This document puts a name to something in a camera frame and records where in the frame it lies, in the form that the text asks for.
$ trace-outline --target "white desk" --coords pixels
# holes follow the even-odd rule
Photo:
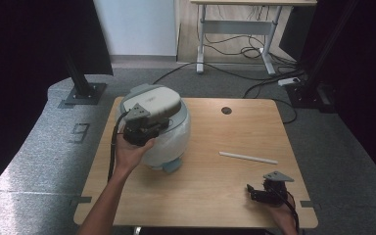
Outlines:
[[[200,15],[200,45],[197,54],[197,73],[204,72],[204,34],[250,34],[267,35],[264,47],[259,48],[261,57],[270,75],[276,74],[268,55],[271,41],[277,27],[282,6],[313,6],[316,0],[190,0],[191,3],[201,5]],[[242,22],[242,21],[208,21],[206,20],[207,5],[257,5],[257,6],[277,6],[276,15],[273,21]]]

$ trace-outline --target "table leg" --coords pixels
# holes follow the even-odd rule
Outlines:
[[[274,20],[271,22],[270,32],[267,35],[267,40],[264,44],[263,48],[260,48],[261,58],[264,61],[264,64],[266,66],[267,72],[270,75],[276,74],[276,71],[274,71],[273,64],[271,63],[270,56],[268,55],[271,41],[273,40],[274,32],[276,31],[277,23],[279,21],[280,13],[282,12],[282,6],[278,6],[276,9],[276,16]]]
[[[204,23],[206,22],[207,5],[200,5],[201,18],[200,18],[200,45],[197,52],[197,73],[204,72]]]

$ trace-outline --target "hand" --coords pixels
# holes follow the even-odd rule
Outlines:
[[[295,200],[293,199],[292,195],[288,193],[288,202],[295,207]],[[263,204],[264,207],[268,210],[271,217],[273,218],[276,225],[282,230],[284,235],[296,235],[298,232],[295,228],[295,219],[292,216],[291,210],[286,206],[286,204],[282,204],[280,207],[270,205],[270,204]]]
[[[135,169],[143,155],[155,144],[155,139],[150,139],[145,146],[139,147],[129,144],[123,139],[122,130],[117,135],[116,142],[116,170],[129,174]]]

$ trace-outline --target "desk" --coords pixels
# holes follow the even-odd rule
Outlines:
[[[268,55],[271,41],[277,27],[282,11],[282,6],[314,6],[316,0],[190,0],[191,3],[201,5],[200,19],[200,46],[197,54],[197,73],[204,72],[204,35],[205,33],[223,34],[249,34],[267,35],[264,47],[259,48],[261,58],[264,61],[267,72],[270,75],[276,74],[273,64]],[[258,5],[277,6],[276,14],[272,22],[242,22],[242,21],[208,21],[206,20],[207,5]]]
[[[82,192],[91,203],[79,204],[74,221],[81,224],[106,185],[116,98]],[[250,200],[246,184],[262,190],[262,176],[274,170],[289,175],[301,228],[317,218],[275,103],[271,100],[184,99],[191,113],[191,138],[179,170],[167,174],[139,165],[129,176],[115,225],[169,227],[274,227],[268,213]],[[230,115],[221,112],[232,110]],[[263,164],[220,156],[219,151],[272,159]]]

